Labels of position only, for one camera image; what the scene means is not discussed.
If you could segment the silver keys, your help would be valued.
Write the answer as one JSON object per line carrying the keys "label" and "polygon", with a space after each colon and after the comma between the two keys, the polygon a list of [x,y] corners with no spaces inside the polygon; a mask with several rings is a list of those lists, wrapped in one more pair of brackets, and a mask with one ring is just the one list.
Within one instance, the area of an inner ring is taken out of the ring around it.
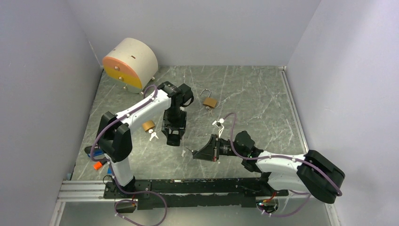
{"label": "silver keys", "polygon": [[211,116],[213,115],[213,108],[206,106],[206,110],[207,110],[208,115],[211,115]]}

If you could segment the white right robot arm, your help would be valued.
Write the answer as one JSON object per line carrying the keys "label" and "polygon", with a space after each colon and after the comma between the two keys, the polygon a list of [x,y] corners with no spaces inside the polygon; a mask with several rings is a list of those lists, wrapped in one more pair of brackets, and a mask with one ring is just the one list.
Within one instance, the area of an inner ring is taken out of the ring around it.
{"label": "white right robot arm", "polygon": [[270,153],[257,148],[244,130],[233,141],[213,134],[204,147],[191,153],[194,159],[213,162],[218,161],[221,155],[241,158],[245,169],[262,175],[258,187],[264,195],[292,190],[310,193],[328,204],[342,196],[340,188],[345,173],[316,150],[297,155]]}

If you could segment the large brass padlock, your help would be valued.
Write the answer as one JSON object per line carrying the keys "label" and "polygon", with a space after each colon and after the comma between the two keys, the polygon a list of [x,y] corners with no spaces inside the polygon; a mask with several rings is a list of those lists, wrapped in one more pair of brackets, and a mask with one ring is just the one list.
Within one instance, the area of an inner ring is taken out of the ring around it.
{"label": "large brass padlock", "polygon": [[203,89],[200,93],[200,95],[202,95],[204,92],[208,92],[208,96],[204,99],[203,101],[203,105],[207,108],[207,109],[215,109],[216,105],[217,105],[217,100],[212,98],[212,91],[209,89]]}

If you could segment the black padlock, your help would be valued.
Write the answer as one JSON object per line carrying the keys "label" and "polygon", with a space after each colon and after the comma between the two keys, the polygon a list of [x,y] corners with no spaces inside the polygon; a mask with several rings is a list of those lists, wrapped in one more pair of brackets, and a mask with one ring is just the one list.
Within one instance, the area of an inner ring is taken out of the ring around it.
{"label": "black padlock", "polygon": [[167,137],[167,145],[169,146],[180,146],[181,137],[178,134],[170,134]]}

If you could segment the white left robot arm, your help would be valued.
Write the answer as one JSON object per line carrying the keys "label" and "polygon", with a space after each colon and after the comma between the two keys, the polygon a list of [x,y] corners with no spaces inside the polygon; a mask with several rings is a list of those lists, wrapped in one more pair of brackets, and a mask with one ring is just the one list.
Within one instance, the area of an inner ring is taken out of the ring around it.
{"label": "white left robot arm", "polygon": [[129,163],[133,150],[131,135],[155,115],[163,113],[161,132],[166,137],[166,144],[179,146],[186,132],[187,112],[183,108],[193,101],[191,87],[184,83],[175,86],[166,81],[154,86],[149,96],[132,107],[116,114],[106,112],[102,115],[92,147],[103,151],[117,183],[116,192],[121,197],[128,198],[136,191],[136,178]]}

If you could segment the small brass padlock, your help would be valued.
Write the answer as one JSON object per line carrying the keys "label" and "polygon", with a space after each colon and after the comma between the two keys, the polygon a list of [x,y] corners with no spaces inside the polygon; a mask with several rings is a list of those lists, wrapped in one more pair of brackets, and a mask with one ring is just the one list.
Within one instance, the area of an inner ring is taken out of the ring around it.
{"label": "small brass padlock", "polygon": [[145,132],[148,132],[151,129],[156,127],[155,123],[152,120],[148,120],[142,124],[142,128]]}

